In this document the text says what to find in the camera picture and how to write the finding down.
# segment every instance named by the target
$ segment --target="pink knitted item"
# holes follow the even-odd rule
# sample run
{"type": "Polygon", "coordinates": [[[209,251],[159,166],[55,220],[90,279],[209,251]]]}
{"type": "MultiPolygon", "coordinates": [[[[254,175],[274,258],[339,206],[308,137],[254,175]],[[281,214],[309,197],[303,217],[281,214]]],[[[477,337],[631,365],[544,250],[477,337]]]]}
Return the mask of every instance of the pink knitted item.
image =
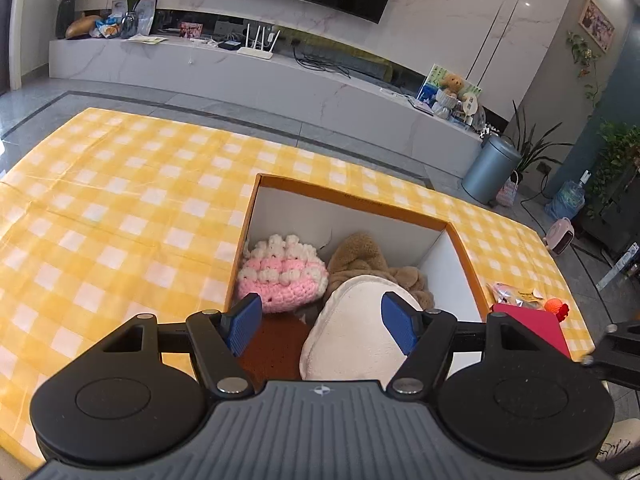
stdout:
{"type": "Polygon", "coordinates": [[[328,285],[324,263],[316,249],[303,245],[295,235],[273,235],[258,242],[250,253],[244,252],[244,263],[238,272],[238,299],[256,292],[265,313],[289,312],[319,300],[328,285]]]}

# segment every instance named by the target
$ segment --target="tiled floor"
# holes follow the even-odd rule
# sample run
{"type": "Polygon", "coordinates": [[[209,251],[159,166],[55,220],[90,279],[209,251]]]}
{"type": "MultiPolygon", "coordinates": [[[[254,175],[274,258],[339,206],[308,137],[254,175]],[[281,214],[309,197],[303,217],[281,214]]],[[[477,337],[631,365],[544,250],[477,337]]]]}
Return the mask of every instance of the tiled floor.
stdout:
{"type": "MultiPolygon", "coordinates": [[[[20,91],[0,96],[0,175],[9,170],[36,144],[87,107],[108,108],[161,117],[299,146],[334,156],[479,205],[461,187],[460,179],[436,168],[383,148],[367,144],[311,124],[275,116],[239,105],[118,84],[43,78],[20,91]]],[[[543,207],[531,200],[513,208],[498,206],[495,212],[523,223],[540,235],[552,221],[543,207]]],[[[609,266],[600,248],[589,240],[575,240],[556,258],[594,340],[612,322],[629,320],[640,310],[640,284],[618,277],[601,293],[594,283],[609,266]]],[[[610,385],[616,403],[616,420],[640,418],[638,394],[610,385]]]]}

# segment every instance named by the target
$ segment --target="yellow checkered tablecloth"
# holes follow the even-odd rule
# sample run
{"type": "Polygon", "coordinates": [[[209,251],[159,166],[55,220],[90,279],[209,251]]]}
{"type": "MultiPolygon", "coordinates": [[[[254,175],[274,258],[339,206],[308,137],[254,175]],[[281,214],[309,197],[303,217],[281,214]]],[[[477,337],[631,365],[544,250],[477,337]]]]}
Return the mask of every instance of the yellow checkered tablecloth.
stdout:
{"type": "Polygon", "coordinates": [[[257,173],[452,222],[482,283],[567,301],[572,357],[593,347],[554,261],[523,225],[297,148],[89,108],[0,184],[0,445],[37,466],[33,392],[125,320],[153,312],[177,322],[222,308],[257,173]]]}

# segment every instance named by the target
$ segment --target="hanging plant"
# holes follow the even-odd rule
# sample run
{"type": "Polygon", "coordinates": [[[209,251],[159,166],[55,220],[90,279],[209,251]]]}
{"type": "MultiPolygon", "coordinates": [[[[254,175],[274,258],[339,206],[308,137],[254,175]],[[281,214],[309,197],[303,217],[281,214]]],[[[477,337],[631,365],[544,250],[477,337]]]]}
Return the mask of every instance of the hanging plant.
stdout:
{"type": "MultiPolygon", "coordinates": [[[[600,150],[600,160],[587,184],[586,195],[592,202],[599,200],[604,204],[608,200],[609,186],[622,176],[630,163],[638,166],[640,162],[640,128],[604,121],[600,135],[606,145],[600,150]]],[[[589,206],[588,216],[594,217],[593,203],[589,206]]]]}
{"type": "Polygon", "coordinates": [[[600,59],[598,54],[594,54],[589,43],[580,34],[575,34],[570,30],[567,32],[567,44],[571,47],[571,54],[574,56],[574,64],[580,65],[578,78],[587,77],[593,69],[593,84],[584,85],[584,96],[591,102],[591,108],[596,109],[600,102],[600,83],[598,83],[598,65],[600,59]]]}

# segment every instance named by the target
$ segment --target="white fluffy slipper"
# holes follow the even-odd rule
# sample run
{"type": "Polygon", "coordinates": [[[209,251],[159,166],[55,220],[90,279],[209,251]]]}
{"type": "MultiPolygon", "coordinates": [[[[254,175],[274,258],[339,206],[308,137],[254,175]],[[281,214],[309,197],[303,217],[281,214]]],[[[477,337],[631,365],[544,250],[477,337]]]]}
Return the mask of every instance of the white fluffy slipper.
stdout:
{"type": "Polygon", "coordinates": [[[357,276],[329,298],[300,356],[305,381],[377,379],[383,388],[405,356],[382,323],[380,302],[395,292],[415,310],[422,310],[404,288],[377,276],[357,276]]]}

